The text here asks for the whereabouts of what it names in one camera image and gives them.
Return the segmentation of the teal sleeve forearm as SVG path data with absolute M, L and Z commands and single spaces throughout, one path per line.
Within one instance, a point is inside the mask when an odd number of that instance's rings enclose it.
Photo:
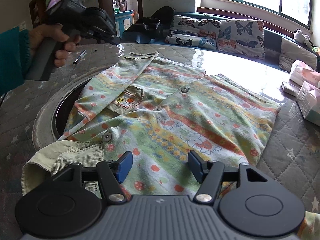
M 0 39 L 1 95 L 24 83 L 31 67 L 29 31 L 18 27 L 1 33 Z

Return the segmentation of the person's left hand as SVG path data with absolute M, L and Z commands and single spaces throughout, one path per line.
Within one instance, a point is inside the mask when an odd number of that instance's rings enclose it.
M 54 64 L 57 68 L 63 67 L 71 52 L 75 51 L 76 45 L 81 41 L 80 35 L 75 35 L 72 40 L 62 31 L 62 25 L 46 25 L 42 24 L 29 32 L 30 53 L 33 57 L 38 46 L 44 38 L 52 38 L 56 42 L 64 43 L 64 48 L 55 52 Z

